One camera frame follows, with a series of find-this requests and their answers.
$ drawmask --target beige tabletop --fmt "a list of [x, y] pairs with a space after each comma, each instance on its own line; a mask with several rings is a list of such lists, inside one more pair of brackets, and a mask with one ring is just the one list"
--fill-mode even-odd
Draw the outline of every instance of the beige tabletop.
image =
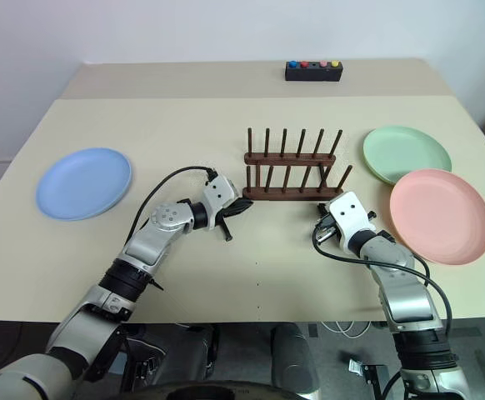
[[[363, 63], [369, 74], [368, 61], [354, 62], [351, 65], [357, 66], [352, 69], [357, 68], [357, 73], [363, 75]], [[302, 82], [297, 85], [297, 93], [302, 94], [280, 95], [278, 90], [272, 90], [281, 86], [281, 74], [276, 72], [281, 71], [282, 64], [277, 62], [239, 69], [243, 75], [243, 71], [254, 73], [261, 66], [263, 73], [274, 76], [271, 87], [263, 84], [253, 89], [255, 93], [261, 91], [254, 97], [249, 90], [241, 97], [236, 92], [228, 96], [225, 88], [218, 87], [211, 91], [217, 95], [203, 95], [205, 86], [181, 87], [177, 77], [172, 77], [177, 94], [174, 96], [166, 87], [162, 97], [155, 91], [148, 95], [145, 88], [142, 94], [123, 90], [121, 93], [126, 93], [118, 96], [111, 93], [104, 79], [117, 80], [115, 87], [125, 87], [129, 81], [140, 88], [133, 83], [140, 79], [134, 68], [145, 68], [152, 77], [156, 75], [152, 72], [155, 68], [166, 70], [167, 65], [83, 68], [63, 98], [48, 110], [0, 181], [0, 319], [56, 322], [64, 318], [111, 265], [141, 201], [172, 170], [193, 164], [215, 167], [242, 189], [248, 127], [255, 132], [256, 148], [263, 146], [265, 128], [271, 128], [271, 148], [279, 148], [281, 131], [288, 128], [287, 148], [291, 150], [296, 147], [302, 128], [307, 129], [307, 150], [314, 145], [318, 130], [325, 128], [324, 151], [331, 147], [341, 128], [343, 140], [328, 180], [337, 183], [351, 163], [353, 170], [345, 189], [353, 190], [366, 209], [378, 214], [374, 220], [378, 228], [392, 233], [388, 211], [392, 187], [368, 171], [361, 154], [363, 139], [374, 128], [401, 124], [429, 133], [447, 149], [453, 171], [485, 199], [485, 137], [473, 120], [424, 63], [382, 63], [395, 70], [400, 70], [400, 65], [421, 70], [422, 79], [430, 83], [420, 83], [417, 88], [416, 83], [411, 83], [406, 92], [403, 87], [392, 88], [389, 84], [387, 92], [378, 95], [380, 89], [368, 87], [368, 79], [364, 89], [356, 88], [352, 77], [346, 80], [345, 62], [345, 87], [340, 90], [343, 82]], [[237, 70], [237, 65], [232, 64], [232, 70]], [[187, 66], [186, 74], [191, 75], [195, 64]], [[220, 69], [225, 67], [226, 64], [217, 65]], [[96, 77], [97, 68], [101, 71], [97, 84], [83, 85], [82, 92], [81, 79]], [[419, 73], [408, 79], [415, 81]], [[206, 78], [215, 86], [213, 77], [214, 74]], [[152, 79], [148, 85], [154, 88], [157, 78]], [[159, 79], [165, 81], [167, 77], [162, 75]], [[347, 93], [348, 85], [354, 95]], [[432, 85], [428, 92], [427, 85]], [[114, 148], [128, 156], [133, 167], [128, 193], [109, 211], [84, 221], [59, 222], [44, 216], [34, 201], [39, 178], [59, 158], [90, 147]], [[299, 182], [302, 174], [294, 168], [291, 182]], [[282, 174], [275, 178], [279, 184]], [[174, 178], [154, 197], [148, 209], [163, 201], [198, 200], [204, 179], [200, 172]], [[316, 184], [316, 175], [311, 179], [310, 183]], [[165, 291], [149, 287], [132, 320], [173, 323], [383, 319], [378, 287], [366, 268], [334, 262], [314, 252], [310, 232], [318, 217], [316, 204], [256, 202], [244, 214], [227, 220], [234, 236], [231, 242], [223, 241], [218, 228], [182, 237], [155, 277]], [[333, 243], [327, 248], [339, 253]], [[432, 277], [448, 295], [456, 318], [485, 317], [485, 254], [463, 266], [430, 266]], [[433, 296], [443, 314], [440, 299]]]

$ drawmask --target white cable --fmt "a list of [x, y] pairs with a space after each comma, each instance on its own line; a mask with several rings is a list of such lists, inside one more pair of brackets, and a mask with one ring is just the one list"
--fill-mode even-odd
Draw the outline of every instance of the white cable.
[[132, 337], [128, 337], [127, 340], [131, 341], [131, 342], [137, 342], [137, 343], [141, 343], [143, 344], [144, 346], [148, 347], [148, 348], [153, 348], [154, 350], [158, 350], [160, 353], [162, 353], [163, 356], [166, 356], [167, 355], [167, 352], [165, 352], [162, 348], [160, 347], [157, 347], [151, 343], [148, 343], [148, 342], [144, 342], [143, 340], [139, 340], [139, 339], [134, 339]]
[[[324, 321], [320, 322], [328, 331], [333, 332], [333, 333], [341, 333], [341, 331], [336, 331], [335, 329], [331, 329]], [[355, 321], [351, 321], [350, 324], [344, 328], [343, 332], [348, 332], [350, 329], [352, 329], [353, 324]]]
[[350, 336], [350, 335], [348, 335], [348, 334], [346, 333], [346, 331], [345, 331], [345, 330], [343, 330], [343, 329], [341, 328], [341, 326], [339, 325], [339, 322], [335, 322], [335, 325], [337, 325], [337, 328], [339, 328], [339, 331], [341, 331], [342, 335], [344, 335], [344, 336], [345, 336], [345, 337], [347, 337], [348, 339], [357, 339], [357, 338], [360, 338], [362, 335], [364, 335], [364, 334], [367, 332], [367, 330], [370, 328], [370, 325], [371, 325], [371, 324], [372, 324], [372, 323], [371, 323], [370, 321], [368, 321], [367, 326], [366, 326], [366, 327], [365, 327], [365, 328], [364, 328], [364, 329], [363, 329], [363, 330], [362, 330], [360, 333], [358, 333], [357, 335], [354, 335], [354, 336]]

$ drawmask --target floor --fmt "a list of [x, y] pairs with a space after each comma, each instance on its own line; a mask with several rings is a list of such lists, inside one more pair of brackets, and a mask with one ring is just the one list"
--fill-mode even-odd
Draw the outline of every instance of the floor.
[[[327, 331], [320, 323], [299, 323], [317, 364], [324, 399], [372, 399], [364, 380], [348, 372], [347, 362], [354, 357], [363, 363], [385, 364], [393, 375], [399, 367], [393, 340], [385, 328], [371, 327], [359, 339], [348, 339]], [[245, 380], [270, 383], [270, 331], [272, 323], [221, 324], [218, 360], [211, 379]], [[460, 357], [474, 400], [485, 399], [485, 318], [454, 322], [452, 350]], [[29, 353], [42, 352], [55, 324], [0, 322], [0, 365]], [[358, 322], [356, 328], [363, 328]], [[148, 325], [146, 337], [170, 351], [176, 325]], [[118, 391], [119, 376], [108, 374], [102, 381], [84, 383], [77, 399], [104, 399]], [[397, 384], [394, 400], [403, 398]]]

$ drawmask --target white wall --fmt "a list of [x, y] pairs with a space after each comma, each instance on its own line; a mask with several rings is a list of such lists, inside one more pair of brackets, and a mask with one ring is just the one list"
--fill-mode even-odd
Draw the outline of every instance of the white wall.
[[406, 57], [485, 121], [485, 0], [0, 0], [0, 161], [82, 62]]

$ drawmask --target green plate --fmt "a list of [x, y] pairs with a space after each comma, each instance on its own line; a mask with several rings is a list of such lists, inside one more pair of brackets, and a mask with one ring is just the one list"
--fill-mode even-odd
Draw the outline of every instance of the green plate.
[[452, 171], [450, 156], [433, 137], [412, 127], [380, 127], [362, 145], [368, 167], [392, 185], [411, 171], [436, 168]]

